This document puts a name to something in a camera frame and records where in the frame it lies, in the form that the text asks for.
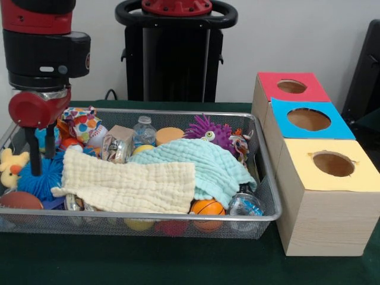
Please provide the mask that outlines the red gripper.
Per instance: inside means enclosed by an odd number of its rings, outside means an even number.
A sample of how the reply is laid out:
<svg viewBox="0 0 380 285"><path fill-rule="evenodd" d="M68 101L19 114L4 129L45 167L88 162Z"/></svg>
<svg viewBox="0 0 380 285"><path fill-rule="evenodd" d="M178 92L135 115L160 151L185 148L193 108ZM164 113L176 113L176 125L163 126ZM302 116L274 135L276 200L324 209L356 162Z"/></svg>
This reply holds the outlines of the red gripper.
<svg viewBox="0 0 380 285"><path fill-rule="evenodd" d="M58 91L12 90L8 111L11 119L24 128L26 141L30 149L31 174L42 174L39 142L35 137L35 128L46 128L45 157L55 156L56 120L71 101L71 89Z"/></svg>

